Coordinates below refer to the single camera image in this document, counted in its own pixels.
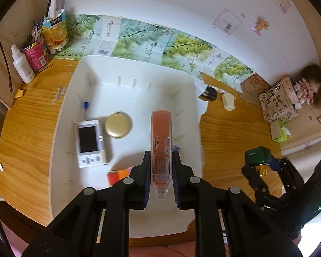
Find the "wooden table top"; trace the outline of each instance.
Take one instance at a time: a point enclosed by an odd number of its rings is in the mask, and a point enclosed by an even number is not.
[[[23,97],[8,110],[0,138],[0,195],[12,207],[46,226],[51,221],[49,210],[49,163],[59,111],[64,96],[59,89],[67,87],[77,61],[53,59],[29,84]],[[232,90],[214,78],[203,75],[207,84],[222,88],[235,97],[235,110],[223,108],[220,95],[209,102],[201,117],[201,141],[205,167],[203,178],[213,186],[227,189],[239,186],[254,198],[252,188],[241,174],[245,151],[257,146],[269,148],[280,157],[280,146],[271,139],[270,127],[262,112],[239,98]],[[270,192],[280,196],[281,181],[270,171],[265,177]],[[194,223],[187,232],[169,236],[130,239],[131,245],[160,245],[193,240]]]

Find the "dark green cube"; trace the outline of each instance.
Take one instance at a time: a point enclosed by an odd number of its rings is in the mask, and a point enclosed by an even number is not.
[[[263,146],[245,152],[245,164],[250,166],[269,165],[271,163],[271,151]]]

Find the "doll hair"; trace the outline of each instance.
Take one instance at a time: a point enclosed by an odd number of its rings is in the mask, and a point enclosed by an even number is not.
[[[300,76],[310,81],[320,82],[321,83],[321,68],[317,65],[311,65],[307,66],[304,69],[302,69]],[[319,99],[321,98],[321,85],[319,88],[319,91],[314,94],[314,102],[319,102]]]

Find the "white tray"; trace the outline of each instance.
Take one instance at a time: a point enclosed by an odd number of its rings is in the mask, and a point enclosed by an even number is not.
[[[81,100],[90,103],[88,120],[104,120],[125,112],[132,129],[122,139],[105,136],[109,163],[79,168],[75,153],[74,123],[84,120]],[[108,187],[106,174],[141,164],[150,149],[151,113],[172,112],[172,143],[181,148],[181,161],[202,176],[201,140],[194,83],[182,71],[115,57],[90,55],[83,58],[71,79],[58,117],[50,161],[50,209],[57,216],[85,187]],[[179,211],[171,187],[165,200],[158,200],[151,188],[145,211],[130,212],[130,237],[151,237],[180,233],[194,219],[193,211]]]

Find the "barcode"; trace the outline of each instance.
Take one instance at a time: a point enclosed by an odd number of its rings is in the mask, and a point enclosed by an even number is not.
[[[45,61],[44,55],[40,56],[39,61],[40,61],[42,66],[46,65],[46,61]]]
[[[107,50],[99,50],[98,54],[103,54],[103,55],[107,55],[108,51]]]

